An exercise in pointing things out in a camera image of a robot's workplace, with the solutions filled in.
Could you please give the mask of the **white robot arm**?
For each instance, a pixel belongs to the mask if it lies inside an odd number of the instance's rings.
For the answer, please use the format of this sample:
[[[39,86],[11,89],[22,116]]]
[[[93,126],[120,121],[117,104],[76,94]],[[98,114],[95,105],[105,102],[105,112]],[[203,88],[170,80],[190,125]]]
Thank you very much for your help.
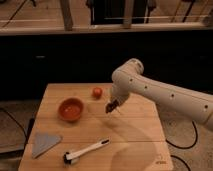
[[[142,62],[136,58],[113,71],[106,112],[123,105],[130,94],[135,93],[166,105],[213,131],[213,95],[149,79],[142,75],[143,71]]]

